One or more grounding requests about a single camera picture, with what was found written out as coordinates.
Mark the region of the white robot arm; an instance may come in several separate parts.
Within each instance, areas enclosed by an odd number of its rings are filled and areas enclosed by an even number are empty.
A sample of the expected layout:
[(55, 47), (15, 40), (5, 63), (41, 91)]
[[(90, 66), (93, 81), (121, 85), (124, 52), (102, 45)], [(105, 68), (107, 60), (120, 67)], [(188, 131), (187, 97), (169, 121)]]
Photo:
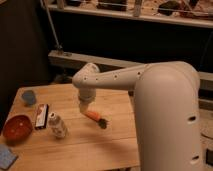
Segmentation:
[(101, 72), (88, 63), (74, 75), (73, 85), (86, 103), (97, 88), (134, 93), (141, 171), (204, 171), (200, 79), (190, 64), (161, 62)]

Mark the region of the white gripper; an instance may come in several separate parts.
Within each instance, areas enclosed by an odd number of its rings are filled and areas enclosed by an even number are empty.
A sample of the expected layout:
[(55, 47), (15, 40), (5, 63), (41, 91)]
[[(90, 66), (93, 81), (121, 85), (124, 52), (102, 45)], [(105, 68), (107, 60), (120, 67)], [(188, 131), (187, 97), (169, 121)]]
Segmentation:
[(79, 110), (85, 113), (88, 110), (89, 104), (95, 100), (96, 91), (93, 89), (80, 89), (78, 93)]

